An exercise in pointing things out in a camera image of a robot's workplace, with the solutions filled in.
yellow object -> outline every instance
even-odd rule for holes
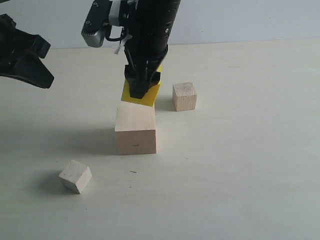
[[[157,71],[161,73],[162,66],[160,66]],[[157,85],[151,87],[142,99],[138,99],[130,96],[129,83],[127,80],[124,80],[121,101],[153,107],[156,102],[156,98],[159,93],[160,86],[161,86],[161,80]]]

white wall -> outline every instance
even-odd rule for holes
[[[0,4],[0,14],[52,48],[86,47],[81,28],[92,2],[11,0]],[[182,0],[169,43],[318,38],[319,23],[319,0]]]

wooden block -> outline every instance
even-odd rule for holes
[[[197,93],[192,82],[173,85],[172,98],[177,112],[196,108]]]
[[[154,106],[121,101],[117,108],[114,130],[120,155],[157,152]]]
[[[59,178],[64,187],[71,189],[77,194],[81,194],[92,178],[92,174],[88,166],[71,160],[66,168],[59,174]]]

white table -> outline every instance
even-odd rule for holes
[[[136,156],[115,155],[113,50],[51,50],[51,89],[1,79],[1,240],[320,239],[319,39],[171,46],[158,153]],[[173,111],[182,82],[195,111]],[[72,159],[81,195],[58,179]]]

